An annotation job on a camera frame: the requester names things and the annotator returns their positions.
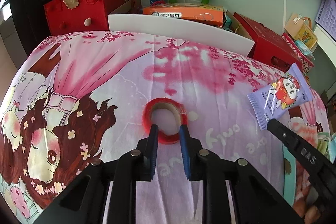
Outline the large red gift box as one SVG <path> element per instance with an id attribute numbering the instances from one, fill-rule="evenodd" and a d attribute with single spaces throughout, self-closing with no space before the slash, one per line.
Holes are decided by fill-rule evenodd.
<path id="1" fill-rule="evenodd" d="M 293 63 L 296 63 L 299 69 L 302 69 L 302 62 L 279 34 L 262 23 L 237 12 L 234 12 L 234 17 L 242 24 L 248 35 L 255 42 L 248 57 L 283 72 L 286 72 Z"/>

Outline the tan yellow toy box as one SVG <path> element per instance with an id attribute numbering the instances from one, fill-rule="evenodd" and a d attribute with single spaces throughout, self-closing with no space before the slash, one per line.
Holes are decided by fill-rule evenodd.
<path id="1" fill-rule="evenodd" d="M 310 50 L 318 42 L 318 38 L 312 30 L 312 21 L 309 17 L 293 13 L 284 29 L 294 40 L 300 40 Z"/>

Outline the red patterned tin box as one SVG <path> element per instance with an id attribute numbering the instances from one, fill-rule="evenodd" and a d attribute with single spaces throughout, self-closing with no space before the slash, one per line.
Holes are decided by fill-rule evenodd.
<path id="1" fill-rule="evenodd" d="M 314 67 L 313 62 L 301 52 L 299 47 L 295 45 L 294 41 L 287 33 L 283 33 L 281 37 L 285 40 L 288 46 L 290 46 L 299 61 L 301 61 L 301 72 L 304 76 L 307 76 L 308 72 Z"/>

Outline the white shelf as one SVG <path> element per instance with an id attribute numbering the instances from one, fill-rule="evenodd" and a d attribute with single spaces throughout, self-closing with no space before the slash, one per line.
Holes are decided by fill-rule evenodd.
<path id="1" fill-rule="evenodd" d="M 315 25 L 314 33 L 318 38 L 319 47 L 330 60 L 335 59 L 335 40 L 319 24 Z"/>

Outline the white foam board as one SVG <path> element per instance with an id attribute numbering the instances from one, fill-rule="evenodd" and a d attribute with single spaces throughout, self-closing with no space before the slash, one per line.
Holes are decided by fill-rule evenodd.
<path id="1" fill-rule="evenodd" d="M 184 19 L 139 14 L 110 14 L 111 31 L 129 31 L 183 39 L 248 56 L 255 42 L 238 34 Z"/>

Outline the green microfiber cloth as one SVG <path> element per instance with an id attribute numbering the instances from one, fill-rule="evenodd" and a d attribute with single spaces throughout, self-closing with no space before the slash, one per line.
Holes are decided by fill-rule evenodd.
<path id="1" fill-rule="evenodd" d="M 317 149 L 323 156 L 330 160 L 329 155 L 329 144 L 330 144 L 330 137 L 325 132 L 318 133 L 318 145 Z"/>

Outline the purple perforated basket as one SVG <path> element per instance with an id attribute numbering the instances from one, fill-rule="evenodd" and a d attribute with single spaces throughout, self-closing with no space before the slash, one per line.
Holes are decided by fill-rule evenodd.
<path id="1" fill-rule="evenodd" d="M 315 22 L 335 39 L 336 32 L 335 0 L 322 0 Z"/>

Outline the purple snack packet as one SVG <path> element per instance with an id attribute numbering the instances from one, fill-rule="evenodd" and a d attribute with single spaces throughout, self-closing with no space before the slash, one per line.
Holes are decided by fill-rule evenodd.
<path id="1" fill-rule="evenodd" d="M 280 118 L 286 110 L 310 102 L 311 88 L 297 64 L 292 64 L 283 76 L 271 84 L 247 95 L 261 130 L 271 119 Z"/>

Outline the light blue tissue pack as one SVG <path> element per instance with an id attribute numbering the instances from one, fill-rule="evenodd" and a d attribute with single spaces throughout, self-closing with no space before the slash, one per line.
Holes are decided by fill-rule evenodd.
<path id="1" fill-rule="evenodd" d="M 305 43 L 303 43 L 301 40 L 295 40 L 294 43 L 304 56 L 306 56 L 307 58 L 311 60 L 315 59 L 312 51 L 305 45 Z"/>

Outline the orange flat box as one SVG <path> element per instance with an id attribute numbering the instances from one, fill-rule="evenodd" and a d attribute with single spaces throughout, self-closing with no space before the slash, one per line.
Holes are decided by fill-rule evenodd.
<path id="1" fill-rule="evenodd" d="M 224 8 L 202 3 L 164 3 L 145 7 L 144 15 L 163 16 L 191 20 L 221 27 L 224 23 Z"/>

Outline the red tape roll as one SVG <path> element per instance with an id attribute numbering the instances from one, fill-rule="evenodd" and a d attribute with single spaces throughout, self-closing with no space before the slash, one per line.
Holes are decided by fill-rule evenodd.
<path id="1" fill-rule="evenodd" d="M 158 140 L 161 144 L 175 144 L 179 141 L 179 128 L 187 124 L 187 111 L 183 104 L 169 98 L 155 98 L 149 101 L 142 112 L 142 125 L 149 133 L 153 124 L 158 126 Z"/>

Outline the pink white fluffy towel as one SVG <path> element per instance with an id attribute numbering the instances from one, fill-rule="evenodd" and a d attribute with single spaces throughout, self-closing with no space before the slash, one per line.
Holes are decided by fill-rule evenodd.
<path id="1" fill-rule="evenodd" d="M 296 183 L 293 208 L 305 223 L 315 223 L 321 216 L 321 212 L 318 207 L 307 202 L 311 190 L 311 183 L 309 181 L 310 174 L 305 168 L 313 165 L 314 155 L 311 154 L 311 149 L 317 148 L 318 129 L 316 125 L 305 122 L 298 114 L 291 117 L 288 126 L 301 139 L 307 142 L 307 144 L 299 145 L 299 154 L 300 157 L 305 160 L 305 163 L 301 164 L 300 161 L 295 161 Z"/>

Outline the black cabinet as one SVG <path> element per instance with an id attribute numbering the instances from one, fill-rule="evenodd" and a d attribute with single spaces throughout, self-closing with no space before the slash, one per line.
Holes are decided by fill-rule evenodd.
<path id="1" fill-rule="evenodd" d="M 44 5 L 51 0 L 9 0 L 13 22 L 27 55 L 50 36 Z"/>

